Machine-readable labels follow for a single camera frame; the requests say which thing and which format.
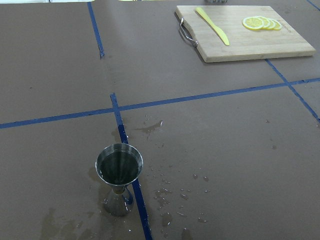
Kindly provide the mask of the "yellow plastic knife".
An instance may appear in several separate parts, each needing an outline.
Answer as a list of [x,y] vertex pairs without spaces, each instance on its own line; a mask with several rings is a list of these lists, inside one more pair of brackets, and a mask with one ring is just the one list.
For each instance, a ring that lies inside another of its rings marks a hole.
[[230,41],[226,33],[220,27],[214,24],[214,22],[211,20],[211,18],[208,16],[208,14],[205,12],[203,8],[196,7],[195,12],[215,31],[215,33],[226,46],[230,45]]

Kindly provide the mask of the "bamboo cutting board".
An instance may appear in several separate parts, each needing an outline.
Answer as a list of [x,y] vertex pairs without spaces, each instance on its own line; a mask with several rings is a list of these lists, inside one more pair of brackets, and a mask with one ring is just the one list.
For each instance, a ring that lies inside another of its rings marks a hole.
[[[198,45],[196,49],[206,63],[305,57],[315,54],[309,44],[272,7],[258,5],[203,5],[202,9],[227,35],[226,46],[215,31],[196,13],[194,5],[178,5],[176,14]],[[263,16],[282,24],[280,30],[249,30],[246,17]]]

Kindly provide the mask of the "steel jigger measuring cup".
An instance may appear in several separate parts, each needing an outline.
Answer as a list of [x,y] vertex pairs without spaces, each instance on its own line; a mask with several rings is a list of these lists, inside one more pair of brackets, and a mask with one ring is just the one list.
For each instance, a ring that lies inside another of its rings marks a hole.
[[111,190],[103,201],[105,210],[112,216],[126,216],[134,206],[134,197],[128,190],[140,176],[144,160],[140,152],[127,143],[105,147],[98,155],[95,170],[98,177]]

